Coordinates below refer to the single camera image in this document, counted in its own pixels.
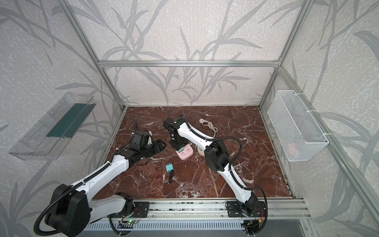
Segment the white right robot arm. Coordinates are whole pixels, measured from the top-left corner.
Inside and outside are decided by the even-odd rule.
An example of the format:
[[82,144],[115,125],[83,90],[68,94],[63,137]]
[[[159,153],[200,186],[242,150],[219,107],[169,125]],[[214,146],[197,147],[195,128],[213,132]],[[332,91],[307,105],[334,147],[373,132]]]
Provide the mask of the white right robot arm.
[[[163,127],[168,131],[170,144],[175,150],[193,143],[204,151],[205,161],[208,167],[219,173],[232,189],[241,211],[246,216],[252,216],[258,206],[258,198],[247,188],[233,167],[233,162],[242,152],[242,143],[236,137],[213,138],[208,136],[189,124],[184,116],[173,120],[167,118],[163,122]],[[230,153],[224,140],[235,140],[239,144],[239,151],[234,158],[230,158]]]

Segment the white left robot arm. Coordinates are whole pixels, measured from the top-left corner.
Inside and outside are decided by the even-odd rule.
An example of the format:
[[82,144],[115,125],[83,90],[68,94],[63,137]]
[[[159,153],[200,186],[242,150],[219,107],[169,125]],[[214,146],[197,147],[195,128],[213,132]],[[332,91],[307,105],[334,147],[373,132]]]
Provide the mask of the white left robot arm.
[[136,131],[131,140],[113,153],[111,159],[85,178],[71,184],[58,186],[50,204],[34,224],[39,236],[62,233],[75,237],[88,224],[113,214],[132,214],[135,210],[133,197],[116,193],[108,198],[94,197],[114,178],[127,171],[142,158],[151,158],[164,151],[166,143],[155,140],[149,131]]

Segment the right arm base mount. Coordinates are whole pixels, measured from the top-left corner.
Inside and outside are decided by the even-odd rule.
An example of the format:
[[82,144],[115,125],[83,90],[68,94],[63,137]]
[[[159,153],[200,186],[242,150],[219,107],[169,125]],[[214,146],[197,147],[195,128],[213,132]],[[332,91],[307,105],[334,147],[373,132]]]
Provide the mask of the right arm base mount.
[[258,201],[256,207],[252,209],[246,207],[238,201],[227,201],[226,209],[228,212],[228,217],[264,218],[267,207],[264,201]]

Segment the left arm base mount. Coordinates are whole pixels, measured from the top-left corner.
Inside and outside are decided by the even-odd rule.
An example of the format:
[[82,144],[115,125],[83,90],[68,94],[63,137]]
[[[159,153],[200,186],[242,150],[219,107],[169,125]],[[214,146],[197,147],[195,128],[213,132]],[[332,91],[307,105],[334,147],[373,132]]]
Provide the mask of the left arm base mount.
[[147,218],[150,202],[148,201],[134,201],[133,197],[124,193],[116,193],[126,200],[126,203],[121,212],[116,213],[113,217],[132,217],[132,218]]

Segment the teal charger cube with cable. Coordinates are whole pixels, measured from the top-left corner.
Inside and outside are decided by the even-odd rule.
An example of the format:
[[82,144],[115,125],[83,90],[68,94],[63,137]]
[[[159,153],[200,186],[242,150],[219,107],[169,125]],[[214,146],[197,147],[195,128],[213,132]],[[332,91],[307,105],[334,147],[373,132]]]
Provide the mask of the teal charger cube with cable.
[[174,167],[172,163],[168,163],[165,165],[166,172],[169,174],[168,184],[173,182],[174,177]]

